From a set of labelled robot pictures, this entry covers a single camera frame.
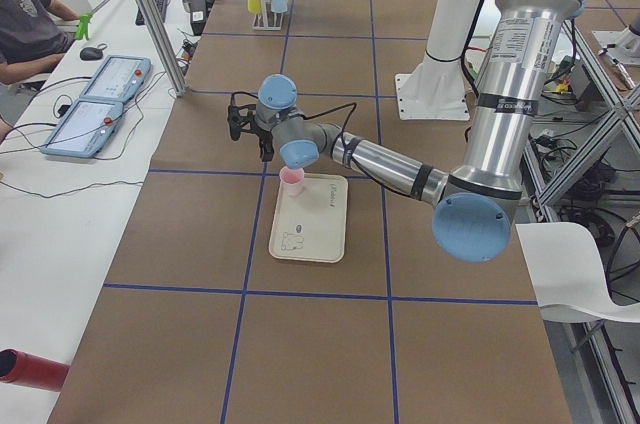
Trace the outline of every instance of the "white tray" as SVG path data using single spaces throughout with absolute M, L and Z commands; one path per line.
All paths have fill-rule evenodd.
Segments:
M 277 259 L 338 262 L 344 255 L 347 180 L 307 174 L 304 189 L 288 196 L 280 185 L 269 252 Z

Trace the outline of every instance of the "black mouse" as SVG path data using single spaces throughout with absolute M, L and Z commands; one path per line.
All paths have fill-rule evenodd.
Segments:
M 85 47 L 80 51 L 80 59 L 83 61 L 97 61 L 103 56 L 102 49 L 98 47 Z

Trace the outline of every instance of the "yellow cap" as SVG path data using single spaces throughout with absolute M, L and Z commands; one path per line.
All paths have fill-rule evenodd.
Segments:
M 251 14 L 260 14 L 261 12 L 260 0 L 247 0 L 247 9 Z

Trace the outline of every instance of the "white desk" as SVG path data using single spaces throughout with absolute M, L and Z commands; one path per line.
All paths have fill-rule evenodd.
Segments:
M 191 32 L 182 0 L 171 0 L 165 27 L 177 51 Z M 134 0 L 112 0 L 92 19 L 91 39 L 74 43 L 48 82 L 91 76 L 102 61 L 84 62 L 83 46 L 106 43 L 105 54 L 149 57 L 152 75 L 163 67 L 144 26 L 134 24 Z M 72 81 L 38 95 L 18 124 L 55 122 L 52 107 L 60 94 L 77 97 L 86 81 Z M 46 157 L 23 149 L 17 133 L 0 146 L 4 182 L 42 194 L 80 188 L 96 182 L 142 181 L 169 117 L 173 100 L 165 77 L 141 101 L 144 120 L 122 157 L 114 161 L 76 161 Z M 140 113 L 127 113 L 100 157 L 116 156 Z M 50 127 L 23 129 L 35 145 Z M 138 196 L 139 186 L 114 185 L 54 199 L 42 199 L 0 186 L 0 349 L 15 348 L 70 363 L 82 337 L 105 274 Z M 44 423 L 57 393 L 4 384 L 0 387 L 2 422 Z

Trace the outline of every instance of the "blue joint cap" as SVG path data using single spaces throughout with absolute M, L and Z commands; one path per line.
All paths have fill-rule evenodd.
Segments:
M 432 227 L 438 245 L 466 262 L 493 259 L 511 239 L 511 223 L 502 208 L 488 197 L 470 192 L 451 194 L 440 201 Z
M 282 111 L 296 103 L 298 90 L 295 83 L 282 74 L 272 74 L 262 81 L 258 99 L 269 109 Z
M 280 148 L 280 156 L 289 169 L 307 167 L 320 159 L 318 147 L 309 139 L 287 142 Z

